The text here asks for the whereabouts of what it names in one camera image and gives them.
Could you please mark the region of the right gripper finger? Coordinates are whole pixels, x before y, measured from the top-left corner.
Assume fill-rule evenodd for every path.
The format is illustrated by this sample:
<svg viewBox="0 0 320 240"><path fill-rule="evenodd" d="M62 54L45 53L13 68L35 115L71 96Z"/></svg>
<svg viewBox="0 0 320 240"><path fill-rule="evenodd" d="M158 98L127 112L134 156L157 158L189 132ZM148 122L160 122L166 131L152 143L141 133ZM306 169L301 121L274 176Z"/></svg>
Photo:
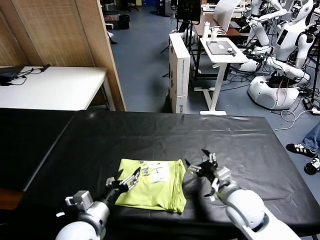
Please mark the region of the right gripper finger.
<svg viewBox="0 0 320 240"><path fill-rule="evenodd" d="M201 173L202 168L200 166L191 164L187 159L184 159L184 162L186 164L186 171L198 177Z"/></svg>
<svg viewBox="0 0 320 240"><path fill-rule="evenodd" d="M216 166L217 165L217 160L216 160L216 153L215 152L210 152L207 149L202 148L201 149L204 155L207 157L207 162L209 162L211 165Z"/></svg>

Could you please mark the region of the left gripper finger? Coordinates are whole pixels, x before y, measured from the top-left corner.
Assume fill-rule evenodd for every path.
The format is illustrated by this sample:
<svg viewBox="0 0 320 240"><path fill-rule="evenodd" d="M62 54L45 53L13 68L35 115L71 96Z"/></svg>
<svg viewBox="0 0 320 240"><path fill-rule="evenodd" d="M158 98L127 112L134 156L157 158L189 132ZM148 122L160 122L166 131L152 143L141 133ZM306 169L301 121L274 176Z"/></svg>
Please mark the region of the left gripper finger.
<svg viewBox="0 0 320 240"><path fill-rule="evenodd" d="M118 181L119 177L122 175L123 169L119 170L114 176L106 179L105 187L111 187L114 181Z"/></svg>
<svg viewBox="0 0 320 240"><path fill-rule="evenodd" d="M141 168L138 167L132 175L126 177L120 182L119 186L122 192L129 192L136 186L140 176L140 171L141 171Z"/></svg>

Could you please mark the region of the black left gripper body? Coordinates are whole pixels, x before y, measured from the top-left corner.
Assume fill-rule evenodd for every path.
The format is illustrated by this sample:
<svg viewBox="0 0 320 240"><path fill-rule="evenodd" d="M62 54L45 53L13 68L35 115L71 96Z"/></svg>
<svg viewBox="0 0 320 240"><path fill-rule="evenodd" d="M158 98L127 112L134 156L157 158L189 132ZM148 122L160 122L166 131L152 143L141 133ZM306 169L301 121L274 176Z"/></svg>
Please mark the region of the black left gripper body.
<svg viewBox="0 0 320 240"><path fill-rule="evenodd" d="M122 193L123 186L119 183L108 185L105 187L105 191L103 193L103 202L107 206L113 206Z"/></svg>

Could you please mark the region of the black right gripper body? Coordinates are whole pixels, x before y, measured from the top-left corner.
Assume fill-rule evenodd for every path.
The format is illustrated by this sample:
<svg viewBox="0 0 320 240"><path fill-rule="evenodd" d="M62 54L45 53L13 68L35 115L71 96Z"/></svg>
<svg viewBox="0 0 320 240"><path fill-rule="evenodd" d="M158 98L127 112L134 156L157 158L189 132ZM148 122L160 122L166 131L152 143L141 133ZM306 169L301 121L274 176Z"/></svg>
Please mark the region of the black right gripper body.
<svg viewBox="0 0 320 240"><path fill-rule="evenodd" d="M206 178L210 182L210 184L212 184L214 179L216 178L215 171L218 168L218 162L207 160L198 165L198 167L200 167L200 169L196 173L196 175L199 178Z"/></svg>

